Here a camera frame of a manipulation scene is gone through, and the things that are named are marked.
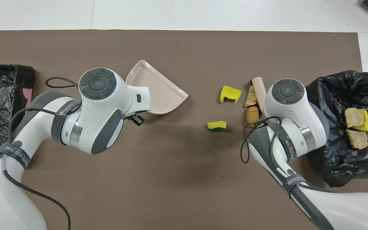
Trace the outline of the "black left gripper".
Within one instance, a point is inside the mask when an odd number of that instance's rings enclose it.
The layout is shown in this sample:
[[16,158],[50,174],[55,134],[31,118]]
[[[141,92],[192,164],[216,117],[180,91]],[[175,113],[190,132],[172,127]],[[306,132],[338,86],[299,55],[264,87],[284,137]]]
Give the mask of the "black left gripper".
[[132,121],[137,126],[141,126],[145,121],[144,118],[142,118],[140,115],[137,115],[136,113],[132,114],[131,116],[124,117],[124,123],[128,120]]

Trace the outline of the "beige plastic dustpan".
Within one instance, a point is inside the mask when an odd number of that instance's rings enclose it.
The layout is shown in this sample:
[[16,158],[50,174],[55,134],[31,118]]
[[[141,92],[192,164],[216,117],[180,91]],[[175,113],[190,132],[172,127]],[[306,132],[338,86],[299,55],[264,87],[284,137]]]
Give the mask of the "beige plastic dustpan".
[[155,115],[173,111],[189,96],[145,60],[140,60],[131,69],[127,75],[126,84],[149,88],[152,103],[152,109],[149,112]]

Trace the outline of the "yellow sponge with green layer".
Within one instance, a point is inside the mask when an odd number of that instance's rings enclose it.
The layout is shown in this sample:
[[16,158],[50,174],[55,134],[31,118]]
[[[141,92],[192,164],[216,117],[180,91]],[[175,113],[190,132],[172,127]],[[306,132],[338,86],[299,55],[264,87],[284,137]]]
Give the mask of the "yellow sponge with green layer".
[[211,132],[218,132],[227,129],[227,122],[217,121],[217,122],[207,122],[207,129]]

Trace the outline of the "yellow arched sponge piece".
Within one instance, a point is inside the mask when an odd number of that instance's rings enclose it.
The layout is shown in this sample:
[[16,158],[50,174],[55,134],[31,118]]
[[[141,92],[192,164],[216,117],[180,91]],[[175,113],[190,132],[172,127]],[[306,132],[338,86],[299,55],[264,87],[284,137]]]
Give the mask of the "yellow arched sponge piece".
[[241,90],[224,85],[219,96],[220,103],[224,103],[225,98],[237,103],[241,97],[241,93]]

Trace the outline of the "brown bread roll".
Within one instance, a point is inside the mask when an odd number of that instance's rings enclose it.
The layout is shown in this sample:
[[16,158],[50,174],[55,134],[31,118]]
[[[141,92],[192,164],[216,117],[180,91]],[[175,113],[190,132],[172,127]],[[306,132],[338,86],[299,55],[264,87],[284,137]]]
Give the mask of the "brown bread roll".
[[250,127],[254,128],[254,122],[258,121],[259,119],[259,109],[257,106],[251,106],[246,110],[246,120]]

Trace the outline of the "striped orange croissant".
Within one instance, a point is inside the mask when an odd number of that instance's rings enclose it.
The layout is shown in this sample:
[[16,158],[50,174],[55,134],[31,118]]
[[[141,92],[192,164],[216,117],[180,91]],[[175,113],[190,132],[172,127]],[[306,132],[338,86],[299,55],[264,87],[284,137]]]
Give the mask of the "striped orange croissant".
[[247,109],[252,106],[258,105],[257,95],[253,85],[249,86],[246,99],[244,101],[244,107]]
[[363,113],[356,108],[348,108],[344,112],[346,118],[346,125],[348,128],[360,127],[364,125]]

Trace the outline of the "beige hand brush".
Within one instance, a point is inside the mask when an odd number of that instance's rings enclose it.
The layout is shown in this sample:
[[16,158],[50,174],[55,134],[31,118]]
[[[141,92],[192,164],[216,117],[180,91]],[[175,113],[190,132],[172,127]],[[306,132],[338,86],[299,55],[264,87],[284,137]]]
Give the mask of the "beige hand brush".
[[265,115],[264,108],[265,108],[265,100],[267,96],[267,91],[265,89],[263,79],[261,77],[254,77],[251,80],[251,83],[254,87],[254,91],[257,97],[257,103],[259,105],[259,108],[262,114]]

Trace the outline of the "pale bread chunk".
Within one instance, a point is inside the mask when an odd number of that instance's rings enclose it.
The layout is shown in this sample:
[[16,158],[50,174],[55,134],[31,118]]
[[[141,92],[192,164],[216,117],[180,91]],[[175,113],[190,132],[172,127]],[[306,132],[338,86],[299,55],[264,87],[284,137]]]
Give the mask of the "pale bread chunk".
[[349,136],[349,142],[353,148],[362,150],[368,147],[368,139],[365,131],[346,129],[346,133]]

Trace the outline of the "yellow sponge chunk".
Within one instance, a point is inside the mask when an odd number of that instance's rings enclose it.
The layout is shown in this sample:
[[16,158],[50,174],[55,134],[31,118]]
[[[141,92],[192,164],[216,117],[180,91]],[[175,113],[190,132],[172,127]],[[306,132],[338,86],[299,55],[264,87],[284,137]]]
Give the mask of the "yellow sponge chunk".
[[353,129],[368,132],[368,113],[366,110],[357,109],[363,115],[363,124],[361,126],[353,126]]

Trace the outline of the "bin covered by black bag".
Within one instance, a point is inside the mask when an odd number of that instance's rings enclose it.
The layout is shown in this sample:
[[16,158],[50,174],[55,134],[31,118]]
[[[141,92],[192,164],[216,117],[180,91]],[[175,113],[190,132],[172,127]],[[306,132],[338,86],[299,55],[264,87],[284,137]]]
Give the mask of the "bin covered by black bag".
[[352,146],[344,114],[349,108],[368,113],[368,72],[348,70],[319,77],[306,90],[309,102],[323,111],[329,124],[326,145],[307,154],[309,163],[330,187],[344,186],[356,176],[368,174],[368,146]]

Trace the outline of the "brown table mat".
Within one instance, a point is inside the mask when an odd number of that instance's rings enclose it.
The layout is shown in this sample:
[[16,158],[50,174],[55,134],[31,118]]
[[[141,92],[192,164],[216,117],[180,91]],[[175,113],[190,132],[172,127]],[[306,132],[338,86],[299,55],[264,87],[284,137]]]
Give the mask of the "brown table mat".
[[[61,202],[72,230],[317,230],[253,158],[240,160],[244,98],[254,77],[362,71],[356,33],[44,30],[0,31],[0,64],[74,81],[107,67],[122,78],[145,60],[189,96],[165,115],[127,121],[104,153],[92,156],[45,140],[25,185]],[[220,103],[223,86],[241,90]],[[211,132],[207,122],[227,122]]]

